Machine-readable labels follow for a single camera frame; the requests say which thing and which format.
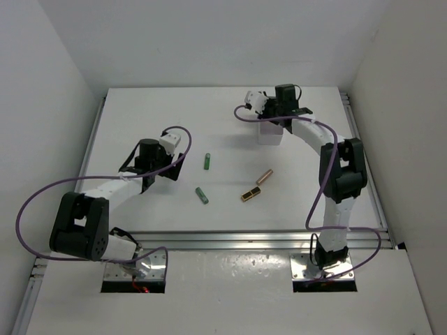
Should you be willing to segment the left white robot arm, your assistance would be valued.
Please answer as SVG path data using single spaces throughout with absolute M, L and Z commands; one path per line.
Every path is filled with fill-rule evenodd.
M 119 205 L 140 195 L 157 176 L 176 181 L 183 161 L 173 164 L 181 136 L 164 133 L 142 139 L 119 168 L 116 179 L 84 193 L 68 192 L 60 202 L 50 235 L 50 250 L 84 260 L 132 260 L 138 243 L 111 234 L 109 217 Z

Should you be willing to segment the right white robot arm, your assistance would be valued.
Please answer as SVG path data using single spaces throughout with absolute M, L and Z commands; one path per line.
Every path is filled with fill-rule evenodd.
M 318 201 L 325 198 L 323 226 L 311 264 L 319 269 L 347 258 L 347 232 L 356 198 L 367 185 L 364 148 L 360 139 L 346 139 L 329 125 L 315 119 L 313 112 L 299 106 L 301 95 L 294 84 L 277 85 L 275 96 L 267 97 L 258 113 L 259 119 L 269 119 L 290 134 L 305 141 L 319 154 L 318 182 L 320 188 L 311 207 L 312 216 Z

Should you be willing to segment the white compartment organizer box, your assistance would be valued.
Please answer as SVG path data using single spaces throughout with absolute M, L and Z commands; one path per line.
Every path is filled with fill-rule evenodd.
M 284 134 L 280 125 L 271 122 L 260 122 L 258 124 L 257 140 L 259 145 L 279 146 Z

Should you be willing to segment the green lip balm tube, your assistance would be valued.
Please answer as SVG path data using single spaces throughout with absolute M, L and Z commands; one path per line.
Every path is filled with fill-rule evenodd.
M 211 155 L 210 153 L 206 153 L 205 154 L 205 160 L 204 160 L 204 170 L 209 170 L 210 168 L 210 159 L 211 159 Z
M 203 190 L 201 189 L 201 187 L 197 187 L 195 189 L 195 193 L 196 195 L 199 197 L 200 201 L 203 204 L 208 204 L 209 203 L 209 199 L 207 198 L 206 194 L 203 192 Z

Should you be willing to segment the rose gold lipstick tube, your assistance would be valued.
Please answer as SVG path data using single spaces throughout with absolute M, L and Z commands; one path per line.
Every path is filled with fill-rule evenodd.
M 263 184 L 266 180 L 268 180 L 273 174 L 273 170 L 269 169 L 266 172 L 264 172 L 257 180 L 256 180 L 256 184 L 258 186 L 260 186 L 261 184 Z

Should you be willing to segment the black gold lipstick case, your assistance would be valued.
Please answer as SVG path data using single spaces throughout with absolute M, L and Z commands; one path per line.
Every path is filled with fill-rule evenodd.
M 252 199 L 253 197 L 259 195 L 260 193 L 261 193 L 261 189 L 257 186 L 255 188 L 251 189 L 250 191 L 243 193 L 241 195 L 241 201 L 246 202 L 246 201 Z

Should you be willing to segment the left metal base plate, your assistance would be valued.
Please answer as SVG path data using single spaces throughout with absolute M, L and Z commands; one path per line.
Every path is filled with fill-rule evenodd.
M 156 251 L 145 258 L 130 264 L 108 263 L 105 266 L 104 281 L 130 282 L 134 277 L 136 281 L 156 282 L 166 277 L 167 255 L 164 250 Z

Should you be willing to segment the aluminium table frame rail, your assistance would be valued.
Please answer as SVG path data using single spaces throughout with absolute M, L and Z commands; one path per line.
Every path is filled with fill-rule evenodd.
M 144 248 L 165 246 L 173 251 L 272 251 L 309 248 L 311 233 L 296 231 L 132 232 Z

